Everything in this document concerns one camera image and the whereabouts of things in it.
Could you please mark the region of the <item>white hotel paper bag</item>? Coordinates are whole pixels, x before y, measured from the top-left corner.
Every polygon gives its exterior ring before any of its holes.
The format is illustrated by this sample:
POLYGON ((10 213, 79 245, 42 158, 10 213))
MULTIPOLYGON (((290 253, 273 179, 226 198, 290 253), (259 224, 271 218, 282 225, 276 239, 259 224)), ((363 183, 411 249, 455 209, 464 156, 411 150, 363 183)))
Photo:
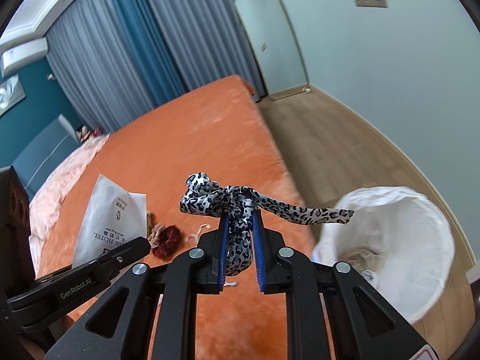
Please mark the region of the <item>white hotel paper bag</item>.
POLYGON ((72 267, 146 235, 146 195, 128 192, 100 175, 80 225, 72 267))

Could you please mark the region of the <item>stuffed toy by headboard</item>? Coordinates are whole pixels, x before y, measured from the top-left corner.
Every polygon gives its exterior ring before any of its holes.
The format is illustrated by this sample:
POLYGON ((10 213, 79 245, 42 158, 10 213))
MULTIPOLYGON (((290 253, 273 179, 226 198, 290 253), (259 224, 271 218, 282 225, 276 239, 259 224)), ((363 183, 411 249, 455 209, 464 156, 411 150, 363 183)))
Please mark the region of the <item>stuffed toy by headboard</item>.
POLYGON ((99 137, 102 134, 103 133, 102 133, 100 128, 95 128, 95 130, 91 130, 86 125, 78 128, 78 130, 76 130, 77 138, 79 139, 81 144, 83 144, 86 141, 89 141, 90 139, 93 139, 95 137, 99 137))

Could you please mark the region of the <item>pink patterned bedsheet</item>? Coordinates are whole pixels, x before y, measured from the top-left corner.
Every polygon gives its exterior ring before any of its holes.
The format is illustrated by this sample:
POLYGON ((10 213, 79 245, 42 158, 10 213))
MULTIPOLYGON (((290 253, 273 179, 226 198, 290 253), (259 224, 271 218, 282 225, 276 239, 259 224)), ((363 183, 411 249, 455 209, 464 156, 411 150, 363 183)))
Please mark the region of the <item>pink patterned bedsheet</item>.
POLYGON ((36 274, 40 270, 42 249, 59 219, 66 196, 109 137, 109 134, 96 136, 75 149, 49 174, 32 198, 29 246, 36 274))

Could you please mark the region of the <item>white air conditioner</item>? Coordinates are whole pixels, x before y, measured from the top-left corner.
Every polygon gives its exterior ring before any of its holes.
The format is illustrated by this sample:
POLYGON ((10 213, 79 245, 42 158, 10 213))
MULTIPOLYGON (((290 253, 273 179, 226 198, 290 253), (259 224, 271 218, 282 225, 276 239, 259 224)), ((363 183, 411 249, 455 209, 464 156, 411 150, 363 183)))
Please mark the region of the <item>white air conditioner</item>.
POLYGON ((48 50, 45 37, 8 49, 1 55, 1 77, 8 77, 19 69, 43 59, 48 50))

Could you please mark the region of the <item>beige mesh netting trash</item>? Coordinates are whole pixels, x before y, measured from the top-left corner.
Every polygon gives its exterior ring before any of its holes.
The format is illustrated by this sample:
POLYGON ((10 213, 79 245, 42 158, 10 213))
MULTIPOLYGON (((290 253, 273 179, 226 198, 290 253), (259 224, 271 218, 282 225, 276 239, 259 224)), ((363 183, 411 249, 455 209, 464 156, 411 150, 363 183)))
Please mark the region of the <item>beige mesh netting trash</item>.
POLYGON ((372 250, 361 247, 341 254, 341 260, 349 263, 358 272, 379 272, 385 264, 385 257, 372 250))

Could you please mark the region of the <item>gold framed standing mirror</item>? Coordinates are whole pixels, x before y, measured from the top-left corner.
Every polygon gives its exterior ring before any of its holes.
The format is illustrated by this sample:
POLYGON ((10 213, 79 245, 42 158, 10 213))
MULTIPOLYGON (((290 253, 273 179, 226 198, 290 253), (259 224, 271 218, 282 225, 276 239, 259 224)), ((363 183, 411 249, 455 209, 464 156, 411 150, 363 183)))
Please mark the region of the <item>gold framed standing mirror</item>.
POLYGON ((233 0, 268 96, 279 100, 308 92, 308 75, 281 0, 233 0))

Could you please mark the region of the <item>orange bed blanket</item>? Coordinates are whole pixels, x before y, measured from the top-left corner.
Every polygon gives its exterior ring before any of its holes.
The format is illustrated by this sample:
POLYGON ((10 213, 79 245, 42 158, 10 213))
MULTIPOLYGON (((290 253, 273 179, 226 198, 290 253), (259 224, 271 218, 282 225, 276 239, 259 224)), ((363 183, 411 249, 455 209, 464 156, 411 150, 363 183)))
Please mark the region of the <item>orange bed blanket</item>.
MULTIPOLYGON (((41 252, 41 275, 69 265, 97 179, 145 194, 156 221, 178 227, 181 250, 192 247, 199 226, 216 219, 183 214, 186 179, 204 172, 221 186, 244 185, 292 205, 302 205, 287 167, 249 88, 237 76, 202 86, 110 135, 64 199, 41 252)), ((197 306, 198 359, 285 359, 287 317, 282 295, 262 294, 250 268, 218 296, 197 306)))

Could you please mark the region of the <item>white sock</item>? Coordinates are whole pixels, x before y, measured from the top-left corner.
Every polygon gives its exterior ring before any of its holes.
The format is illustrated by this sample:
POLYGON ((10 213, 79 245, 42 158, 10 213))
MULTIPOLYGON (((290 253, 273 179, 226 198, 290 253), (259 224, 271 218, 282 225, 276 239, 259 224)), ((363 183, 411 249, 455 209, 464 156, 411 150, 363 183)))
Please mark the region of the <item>white sock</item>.
POLYGON ((378 286, 379 283, 379 276, 377 272, 371 271, 371 270, 364 270, 360 272, 360 275, 375 289, 378 286))

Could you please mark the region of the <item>framed wall picture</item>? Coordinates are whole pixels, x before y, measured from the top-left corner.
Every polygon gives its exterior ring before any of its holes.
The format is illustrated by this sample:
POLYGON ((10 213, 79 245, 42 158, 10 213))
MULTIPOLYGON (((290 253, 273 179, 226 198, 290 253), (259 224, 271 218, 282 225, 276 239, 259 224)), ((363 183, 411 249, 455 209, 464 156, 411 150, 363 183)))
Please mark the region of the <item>framed wall picture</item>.
POLYGON ((0 85, 0 116, 7 113, 17 103, 26 98, 20 76, 15 74, 1 82, 0 85))

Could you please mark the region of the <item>dark red scrunchie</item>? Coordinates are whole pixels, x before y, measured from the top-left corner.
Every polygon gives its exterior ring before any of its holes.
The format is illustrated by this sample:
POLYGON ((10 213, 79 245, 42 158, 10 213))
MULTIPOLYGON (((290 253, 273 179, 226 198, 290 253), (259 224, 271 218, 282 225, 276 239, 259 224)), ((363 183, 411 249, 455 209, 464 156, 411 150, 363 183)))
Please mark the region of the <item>dark red scrunchie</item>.
POLYGON ((158 245, 154 247, 153 254, 157 258, 166 259, 174 254, 182 241, 182 233, 175 225, 168 226, 158 236, 158 245))

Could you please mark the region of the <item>leopard print fabric strip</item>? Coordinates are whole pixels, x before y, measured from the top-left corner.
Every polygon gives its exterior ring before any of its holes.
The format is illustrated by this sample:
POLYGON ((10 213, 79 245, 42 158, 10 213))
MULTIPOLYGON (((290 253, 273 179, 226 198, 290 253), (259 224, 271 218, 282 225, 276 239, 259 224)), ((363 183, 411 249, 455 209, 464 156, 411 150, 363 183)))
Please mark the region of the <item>leopard print fabric strip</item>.
POLYGON ((348 224, 354 215, 349 209, 307 208, 278 201, 249 186, 220 186, 204 172, 186 179, 187 190, 180 199, 180 211, 214 218, 226 214, 229 238, 226 245, 225 275, 236 276, 250 267, 254 255, 251 242, 253 213, 265 210, 293 224, 348 224))

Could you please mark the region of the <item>grey blue curtains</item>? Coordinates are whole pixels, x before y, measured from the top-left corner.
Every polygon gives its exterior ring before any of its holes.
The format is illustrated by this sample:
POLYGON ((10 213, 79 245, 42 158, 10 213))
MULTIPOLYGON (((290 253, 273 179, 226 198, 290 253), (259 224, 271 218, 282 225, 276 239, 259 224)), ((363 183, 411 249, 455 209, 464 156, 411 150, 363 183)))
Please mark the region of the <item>grey blue curtains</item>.
POLYGON ((46 39, 73 109, 106 133, 224 77, 266 93, 233 0, 74 0, 46 39))

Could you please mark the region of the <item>blue padded headboard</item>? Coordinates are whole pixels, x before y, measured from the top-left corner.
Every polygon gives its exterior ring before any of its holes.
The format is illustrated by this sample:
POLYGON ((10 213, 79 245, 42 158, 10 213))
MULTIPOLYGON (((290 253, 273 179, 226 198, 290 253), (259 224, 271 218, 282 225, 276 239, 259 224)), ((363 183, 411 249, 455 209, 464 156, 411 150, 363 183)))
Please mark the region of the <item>blue padded headboard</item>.
POLYGON ((79 147, 75 129, 62 114, 27 144, 12 165, 30 201, 56 167, 79 147))

